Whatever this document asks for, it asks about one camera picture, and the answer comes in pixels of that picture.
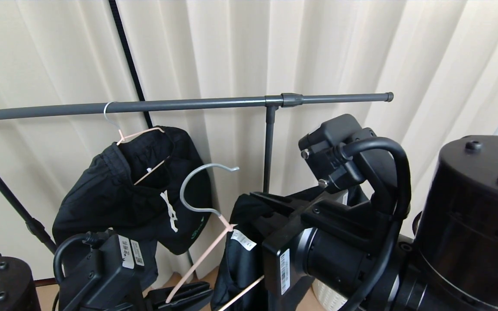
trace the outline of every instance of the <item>brown floor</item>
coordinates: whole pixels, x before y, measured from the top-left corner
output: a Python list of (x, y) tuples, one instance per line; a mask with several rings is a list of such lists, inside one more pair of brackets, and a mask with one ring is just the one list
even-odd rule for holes
[[(218, 274), (218, 267), (212, 270), (200, 281), (209, 282), (211, 287), (214, 287), (217, 274)], [(174, 286), (176, 285), (176, 283), (178, 283), (178, 281), (180, 281), (181, 278), (182, 276), (180, 274), (175, 273), (172, 275), (172, 277), (168, 280), (168, 282), (166, 282), (166, 284), (163, 287)], [(53, 299), (55, 298), (55, 294), (57, 293), (58, 289), (59, 287), (57, 285), (41, 286), (36, 288), (42, 311), (51, 311), (51, 306), (53, 305)], [(210, 305), (206, 305), (202, 309), (202, 311), (210, 311), (210, 310), (211, 310)], [(305, 297), (303, 298), (303, 301), (301, 301), (301, 303), (297, 307), (297, 311), (323, 311), (323, 310), (324, 309), (322, 308), (322, 306), (314, 296), (312, 288), (309, 289), (309, 291), (306, 293)]]

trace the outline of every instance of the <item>hanger hook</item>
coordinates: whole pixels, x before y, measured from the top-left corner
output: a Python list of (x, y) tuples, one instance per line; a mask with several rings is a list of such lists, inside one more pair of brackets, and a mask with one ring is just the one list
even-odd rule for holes
[(109, 120), (109, 118), (107, 117), (107, 107), (112, 104), (113, 102), (116, 102), (116, 101), (109, 101), (107, 102), (107, 104), (105, 105), (105, 108), (103, 108), (103, 116), (105, 117), (105, 119), (107, 120), (107, 122), (109, 122), (110, 124), (114, 125), (116, 128), (118, 128), (118, 130), (120, 130), (120, 126), (118, 126), (118, 124), (116, 124), (115, 122)]
[(196, 211), (196, 212), (210, 212), (210, 213), (214, 213), (216, 214), (218, 217), (222, 216), (222, 214), (215, 210), (215, 209), (209, 209), (209, 208), (206, 208), (206, 209), (198, 209), (197, 207), (193, 207), (191, 206), (186, 200), (185, 200), (185, 197), (184, 197), (184, 191), (185, 191), (185, 187), (186, 185), (188, 185), (188, 182), (190, 181), (190, 179), (196, 175), (197, 173), (199, 173), (200, 171), (203, 171), (204, 169), (207, 169), (207, 168), (211, 168), (211, 167), (218, 167), (218, 168), (221, 168), (221, 169), (225, 169), (226, 171), (237, 171), (239, 170), (239, 167), (234, 167), (234, 168), (229, 168), (227, 166), (224, 166), (224, 165), (220, 165), (218, 163), (209, 163), (208, 165), (201, 165), (200, 167), (194, 169), (191, 173), (189, 173), (189, 175), (184, 179), (184, 182), (182, 183), (182, 187), (180, 187), (180, 201), (182, 201), (182, 203), (184, 204), (184, 206), (188, 209), (188, 210), (191, 210), (191, 211)]

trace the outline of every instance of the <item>pleated fabric backdrop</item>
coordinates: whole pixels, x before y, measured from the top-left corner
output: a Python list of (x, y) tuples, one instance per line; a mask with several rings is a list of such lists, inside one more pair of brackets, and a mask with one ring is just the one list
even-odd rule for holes
[[(450, 140), (498, 127), (498, 1), (118, 1), (147, 100), (230, 96), (395, 93), (390, 103), (323, 104), (277, 112), (271, 192), (316, 185), (297, 141), (320, 123), (353, 114), (403, 145), (412, 171), (412, 219)], [(0, 108), (136, 101), (109, 3), (0, 1)], [(152, 112), (187, 130), (212, 173), (220, 210), (262, 189), (264, 108)], [(126, 133), (141, 113), (114, 114)], [(117, 132), (102, 115), (0, 121), (0, 175), (51, 228), (62, 198)], [(211, 221), (196, 260), (222, 230)], [(409, 223), (403, 233), (412, 235)], [(52, 277), (52, 256), (0, 195), (0, 252)], [(198, 269), (219, 264), (223, 244)], [(162, 284), (187, 255), (158, 248)]]

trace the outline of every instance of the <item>curtain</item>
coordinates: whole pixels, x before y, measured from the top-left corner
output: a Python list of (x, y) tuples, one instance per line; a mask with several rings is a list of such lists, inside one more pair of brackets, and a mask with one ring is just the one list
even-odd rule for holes
[[(278, 110), (271, 193), (316, 185), (297, 141), (334, 116), (353, 114), (407, 151), (411, 220), (423, 207), (441, 146), (498, 127), (498, 1), (119, 0), (118, 8), (147, 100), (395, 94), (389, 103)], [(107, 1), (0, 2), (0, 108), (136, 100)], [(126, 133), (145, 126), (141, 113), (110, 117)], [(262, 189), (264, 108), (151, 117), (187, 130), (205, 163), (241, 167), (211, 172), (215, 201), (227, 218), (241, 193)], [(0, 175), (51, 228), (91, 158), (116, 140), (101, 114), (0, 121)], [(211, 220), (191, 258), (221, 230)], [(409, 222), (403, 234), (412, 236)], [(159, 284), (189, 267), (187, 254), (158, 249)], [(0, 252), (26, 260), (36, 279), (52, 277), (51, 254), (1, 195)], [(222, 253), (223, 244), (198, 275), (216, 267)]]

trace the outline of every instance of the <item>pink clothes hanger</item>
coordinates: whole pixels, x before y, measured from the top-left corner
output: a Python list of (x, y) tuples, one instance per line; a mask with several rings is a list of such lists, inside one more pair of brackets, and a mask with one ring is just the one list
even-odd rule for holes
[[(109, 120), (109, 118), (107, 117), (107, 107), (112, 104), (113, 101), (109, 101), (107, 102), (107, 104), (105, 105), (105, 108), (103, 108), (103, 116), (105, 117), (105, 119), (112, 125), (114, 125), (116, 128), (118, 128), (118, 133), (120, 134), (120, 140), (116, 143), (116, 145), (118, 146), (119, 144), (123, 143), (126, 141), (126, 139), (128, 138), (132, 138), (132, 137), (135, 137), (135, 136), (138, 136), (138, 135), (141, 135), (141, 134), (144, 134), (146, 132), (151, 132), (152, 130), (160, 130), (160, 132), (164, 133), (164, 130), (162, 130), (162, 128), (160, 127), (153, 127), (153, 128), (150, 128), (148, 130), (142, 130), (141, 132), (137, 132), (135, 134), (131, 134), (131, 135), (128, 135), (128, 136), (124, 136), (124, 134), (122, 134), (122, 130), (120, 129), (120, 126), (118, 126), (118, 124), (116, 124), (115, 122), (112, 122), (111, 120)], [(148, 177), (153, 171), (155, 171), (158, 167), (160, 167), (164, 161), (166, 161), (166, 159), (162, 160), (159, 164), (157, 164), (154, 168), (147, 168), (147, 173), (141, 177), (138, 181), (136, 181), (134, 183), (134, 185), (137, 185), (138, 183), (140, 183), (143, 179), (145, 179), (145, 177)]]
[(197, 207), (193, 207), (191, 206), (186, 200), (185, 200), (185, 197), (184, 197), (184, 191), (185, 191), (185, 187), (186, 185), (188, 184), (189, 180), (197, 173), (199, 173), (200, 171), (204, 170), (204, 169), (207, 169), (207, 168), (211, 168), (211, 167), (218, 167), (218, 168), (222, 168), (222, 169), (225, 169), (226, 171), (237, 171), (239, 170), (239, 167), (234, 167), (234, 168), (229, 168), (227, 166), (224, 166), (224, 165), (219, 165), (219, 164), (216, 164), (216, 163), (209, 163), (208, 165), (202, 165), (196, 169), (194, 169), (194, 171), (192, 171), (191, 173), (189, 173), (189, 175), (184, 179), (184, 182), (182, 183), (182, 187), (180, 187), (180, 200), (182, 201), (182, 203), (184, 204), (184, 206), (188, 209), (188, 210), (191, 210), (191, 211), (196, 211), (198, 213), (206, 213), (206, 212), (209, 212), (209, 213), (213, 213), (213, 214), (216, 214), (220, 221), (222, 221), (222, 223), (224, 224), (224, 230), (221, 232), (221, 234), (218, 236), (218, 238), (216, 238), (216, 240), (214, 240), (214, 242), (209, 246), (209, 248), (207, 248), (205, 250), (205, 252), (201, 255), (201, 257), (199, 257), (199, 259), (195, 262), (195, 264), (193, 264), (193, 266), (190, 268), (190, 270), (188, 270), (188, 272), (184, 275), (184, 277), (182, 277), (182, 279), (180, 280), (180, 282), (178, 282), (178, 284), (176, 284), (176, 286), (174, 287), (174, 289), (172, 289), (172, 291), (170, 292), (170, 294), (168, 295), (168, 297), (166, 298), (166, 303), (170, 303), (170, 301), (172, 300), (172, 297), (174, 297), (174, 294), (180, 289), (180, 287), (182, 285), (184, 285), (184, 283), (187, 281), (187, 279), (193, 274), (193, 272), (195, 271), (195, 269), (197, 267), (199, 267), (199, 265), (203, 262), (203, 260), (209, 256), (209, 253), (216, 247), (216, 245), (220, 242), (220, 240), (222, 240), (222, 238), (224, 238), (224, 236), (228, 233), (228, 232), (231, 232), (233, 231), (233, 227), (235, 225), (232, 225), (230, 224), (226, 218), (217, 210), (215, 209), (209, 209), (209, 208), (204, 208), (204, 209), (198, 209)]

